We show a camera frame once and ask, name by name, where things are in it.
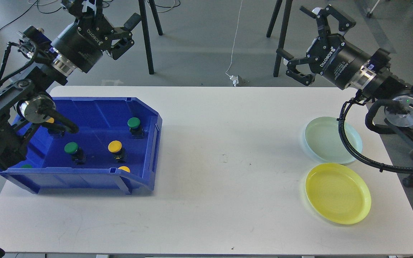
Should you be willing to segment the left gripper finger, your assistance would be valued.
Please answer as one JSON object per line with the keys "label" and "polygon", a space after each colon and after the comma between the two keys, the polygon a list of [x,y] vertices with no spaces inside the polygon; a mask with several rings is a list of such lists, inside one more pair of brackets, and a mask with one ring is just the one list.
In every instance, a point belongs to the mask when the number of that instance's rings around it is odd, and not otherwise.
{"label": "left gripper finger", "polygon": [[141,15],[133,15],[124,23],[123,27],[116,27],[105,36],[109,45],[105,50],[113,60],[118,60],[128,49],[134,45],[132,30],[142,20]]}
{"label": "left gripper finger", "polygon": [[75,17],[75,24],[90,21],[93,25],[98,25],[104,17],[102,0],[63,0],[62,8]]}

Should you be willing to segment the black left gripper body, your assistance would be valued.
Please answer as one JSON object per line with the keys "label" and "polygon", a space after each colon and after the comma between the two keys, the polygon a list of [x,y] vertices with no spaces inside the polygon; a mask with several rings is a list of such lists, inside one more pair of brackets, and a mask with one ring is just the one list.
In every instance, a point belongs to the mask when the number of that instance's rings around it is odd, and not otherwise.
{"label": "black left gripper body", "polygon": [[89,72],[110,49],[116,32],[105,17],[82,17],[67,26],[52,42],[52,47],[82,72]]}

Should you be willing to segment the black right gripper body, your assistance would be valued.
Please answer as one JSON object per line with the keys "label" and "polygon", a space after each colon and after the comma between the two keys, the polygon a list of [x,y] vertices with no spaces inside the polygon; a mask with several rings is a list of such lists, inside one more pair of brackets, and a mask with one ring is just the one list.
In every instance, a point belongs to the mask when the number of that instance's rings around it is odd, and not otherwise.
{"label": "black right gripper body", "polygon": [[315,39],[307,55],[318,58],[309,64],[311,71],[341,90],[349,86],[354,75],[371,57],[340,34],[330,34],[325,41]]}

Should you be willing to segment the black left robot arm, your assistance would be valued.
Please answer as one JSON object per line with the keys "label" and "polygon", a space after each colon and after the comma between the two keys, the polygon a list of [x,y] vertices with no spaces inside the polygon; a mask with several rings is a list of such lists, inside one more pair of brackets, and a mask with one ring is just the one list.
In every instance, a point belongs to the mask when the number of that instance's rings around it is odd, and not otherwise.
{"label": "black left robot arm", "polygon": [[0,74],[0,169],[26,159],[27,145],[39,127],[77,133],[79,128],[56,110],[47,89],[67,83],[75,70],[89,72],[106,52],[119,59],[134,44],[132,30],[142,20],[134,13],[122,27],[113,27],[101,0],[63,0],[75,17],[54,41],[31,26],[17,44],[28,62],[15,72]]}

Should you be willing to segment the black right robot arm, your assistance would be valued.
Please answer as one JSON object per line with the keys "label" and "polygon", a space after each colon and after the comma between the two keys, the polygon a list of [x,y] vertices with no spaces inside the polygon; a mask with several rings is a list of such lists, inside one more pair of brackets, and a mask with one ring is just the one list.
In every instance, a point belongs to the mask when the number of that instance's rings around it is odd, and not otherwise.
{"label": "black right robot arm", "polygon": [[344,35],[356,25],[346,13],[332,5],[300,10],[315,19],[318,36],[311,43],[305,56],[295,58],[284,48],[292,1],[285,4],[277,56],[285,60],[286,75],[309,86],[320,75],[341,90],[354,88],[354,98],[346,101],[340,111],[338,133],[344,148],[360,162],[380,172],[406,174],[403,186],[413,187],[413,166],[388,165],[364,156],[348,140],[345,126],[351,107],[364,106],[372,101],[365,116],[365,125],[377,134],[396,134],[411,147],[413,155],[413,85],[405,83],[390,72],[390,56],[385,49],[370,55],[346,41]]}

